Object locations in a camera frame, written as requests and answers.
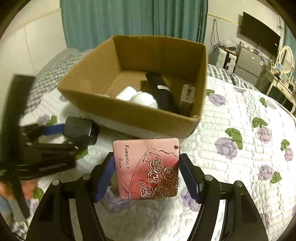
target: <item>silver refrigerator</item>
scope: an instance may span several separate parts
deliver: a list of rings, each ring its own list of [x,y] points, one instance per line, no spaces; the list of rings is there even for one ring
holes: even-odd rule
[[[233,73],[255,85],[262,69],[260,60],[260,56],[241,47]]]

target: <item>blue gripper pad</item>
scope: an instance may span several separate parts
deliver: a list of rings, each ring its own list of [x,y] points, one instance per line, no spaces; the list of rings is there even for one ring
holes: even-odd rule
[[[99,202],[100,199],[105,196],[107,188],[108,188],[111,178],[113,176],[113,173],[115,171],[113,153],[112,153],[112,155],[110,155],[110,153],[109,153],[106,158],[108,158],[108,160],[107,160],[108,162],[107,162],[105,168],[102,170],[101,177],[100,177],[99,182],[97,184],[97,193],[94,197],[94,199],[97,202]]]
[[[181,171],[181,174],[183,176],[183,179],[185,181],[186,187],[189,191],[191,198],[199,203],[200,196],[198,195],[198,182],[194,178],[194,176],[193,176],[192,172],[190,171],[188,165],[186,164],[186,161],[184,160],[184,158],[188,158],[188,156],[186,155],[186,157],[184,157],[182,155],[179,155],[179,169]]]

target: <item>round mirror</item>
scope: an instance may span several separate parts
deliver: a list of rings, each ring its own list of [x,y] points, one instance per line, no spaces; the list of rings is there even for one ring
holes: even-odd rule
[[[283,74],[288,74],[291,71],[294,63],[294,56],[289,46],[284,46],[278,54],[276,59],[283,67]]]

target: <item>screw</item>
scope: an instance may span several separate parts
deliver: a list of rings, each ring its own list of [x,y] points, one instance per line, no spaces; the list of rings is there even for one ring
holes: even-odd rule
[[[241,181],[236,181],[235,184],[236,184],[238,187],[242,187],[242,186],[244,185]]]
[[[91,178],[91,175],[90,175],[90,174],[84,174],[84,175],[82,176],[82,178],[83,178],[84,180],[88,180],[88,179]]]
[[[212,177],[211,175],[206,175],[206,176],[205,176],[205,179],[206,179],[207,181],[211,181],[211,180],[213,180],[213,177]]]
[[[53,181],[52,181],[52,184],[53,184],[54,186],[58,185],[58,184],[59,184],[59,180],[58,180],[58,179],[53,180]]]

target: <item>teal curtain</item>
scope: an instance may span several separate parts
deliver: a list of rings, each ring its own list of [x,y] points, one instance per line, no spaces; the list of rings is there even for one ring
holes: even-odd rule
[[[294,60],[296,60],[296,40],[287,25],[285,25],[284,45],[290,46],[294,55]],[[293,75],[294,75],[293,82],[296,83],[296,70],[294,70]]]
[[[92,49],[117,35],[164,35],[203,43],[207,0],[60,0],[68,47]]]
[[[154,0],[153,34],[204,42],[207,1]]]

